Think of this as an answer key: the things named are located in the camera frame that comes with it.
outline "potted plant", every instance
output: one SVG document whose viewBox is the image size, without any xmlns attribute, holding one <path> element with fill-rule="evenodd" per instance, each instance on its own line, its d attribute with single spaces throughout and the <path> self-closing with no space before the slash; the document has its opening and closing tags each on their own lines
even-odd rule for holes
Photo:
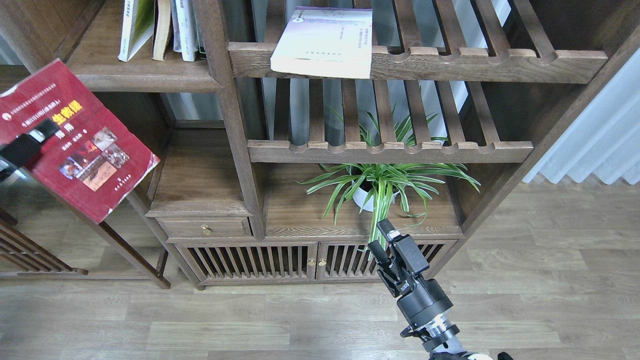
<svg viewBox="0 0 640 360">
<path fill-rule="evenodd" d="M 333 111 L 341 120 L 342 117 Z M 370 131 L 360 125 L 360 138 L 369 146 L 377 145 L 376 142 L 380 129 L 373 114 L 367 112 L 376 126 L 376 132 Z M 429 124 L 436 115 L 429 116 L 426 121 Z M 407 146 L 415 145 L 415 135 L 411 125 L 411 118 L 407 116 L 403 121 L 394 124 L 396 139 Z M 447 138 L 432 137 L 432 140 L 446 141 Z M 334 186 L 335 189 L 327 203 L 323 218 L 335 204 L 334 224 L 337 223 L 340 208 L 345 201 L 357 197 L 357 192 L 365 192 L 364 201 L 359 203 L 360 212 L 372 202 L 373 217 L 369 232 L 369 242 L 378 240 L 385 248 L 385 237 L 380 234 L 376 224 L 387 217 L 389 207 L 394 202 L 396 195 L 400 196 L 400 207 L 408 217 L 422 217 L 422 220 L 413 226 L 420 225 L 427 216 L 428 204 L 431 194 L 438 194 L 438 190 L 430 183 L 442 184 L 443 180 L 433 176 L 452 176 L 467 180 L 471 186 L 479 191 L 480 183 L 465 173 L 466 166 L 457 163 L 428 163 L 428 164 L 370 164 L 370 163 L 343 163 L 334 166 L 319 164 L 324 173 L 299 184 L 315 184 L 307 190 L 307 195 L 314 193 L 325 186 Z M 410 214 L 409 201 L 406 196 L 408 190 L 414 191 L 422 200 L 424 211 Z"/>
</svg>

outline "cabinet door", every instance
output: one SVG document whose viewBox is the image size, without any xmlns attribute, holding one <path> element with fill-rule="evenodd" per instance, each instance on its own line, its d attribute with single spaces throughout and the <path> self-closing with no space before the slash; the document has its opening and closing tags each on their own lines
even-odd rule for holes
<svg viewBox="0 0 640 360">
<path fill-rule="evenodd" d="M 201 285 L 313 281 L 317 243 L 176 244 Z"/>
<path fill-rule="evenodd" d="M 441 262 L 457 240 L 415 240 L 431 267 L 423 273 L 425 278 L 435 275 Z M 322 281 L 379 281 L 376 261 L 370 258 L 364 241 L 321 242 L 318 248 L 316 279 Z"/>
</svg>

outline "white book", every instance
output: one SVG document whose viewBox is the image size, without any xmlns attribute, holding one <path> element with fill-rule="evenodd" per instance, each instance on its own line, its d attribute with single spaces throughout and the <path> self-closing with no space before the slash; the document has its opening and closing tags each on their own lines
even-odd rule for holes
<svg viewBox="0 0 640 360">
<path fill-rule="evenodd" d="M 175 10 L 182 59 L 195 61 L 198 53 L 198 35 L 193 4 L 191 0 L 175 0 Z"/>
<path fill-rule="evenodd" d="M 118 59 L 129 61 L 154 34 L 155 0 L 125 0 Z"/>
<path fill-rule="evenodd" d="M 369 79 L 371 37 L 371 9 L 299 6 L 273 51 L 271 70 Z"/>
</svg>

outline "brass knob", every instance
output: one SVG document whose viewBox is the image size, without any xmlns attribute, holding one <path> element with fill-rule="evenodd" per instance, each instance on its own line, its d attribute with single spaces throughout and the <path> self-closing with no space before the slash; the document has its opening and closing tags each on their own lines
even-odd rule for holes
<svg viewBox="0 0 640 360">
<path fill-rule="evenodd" d="M 213 233 L 211 229 L 209 229 L 209 227 L 206 225 L 201 225 L 200 228 L 202 229 L 202 234 L 205 236 L 209 236 Z"/>
</svg>

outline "book cover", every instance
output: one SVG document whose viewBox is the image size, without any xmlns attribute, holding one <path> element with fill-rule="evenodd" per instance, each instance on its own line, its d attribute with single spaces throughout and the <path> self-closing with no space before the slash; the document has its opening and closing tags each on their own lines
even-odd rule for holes
<svg viewBox="0 0 640 360">
<path fill-rule="evenodd" d="M 175 0 L 180 52 L 184 61 L 195 61 L 198 52 L 195 14 L 191 0 Z"/>
<path fill-rule="evenodd" d="M 159 162 L 60 60 L 0 95 L 0 143 L 47 118 L 60 130 L 26 168 L 95 223 Z"/>
<path fill-rule="evenodd" d="M 151 55 L 153 60 L 164 61 L 166 46 L 172 33 L 171 2 L 172 0 L 156 0 L 156 31 Z"/>
<path fill-rule="evenodd" d="M 154 34 L 155 0 L 125 0 L 118 59 L 129 61 Z"/>
<path fill-rule="evenodd" d="M 271 70 L 369 79 L 371 9 L 296 7 L 271 56 Z"/>
</svg>

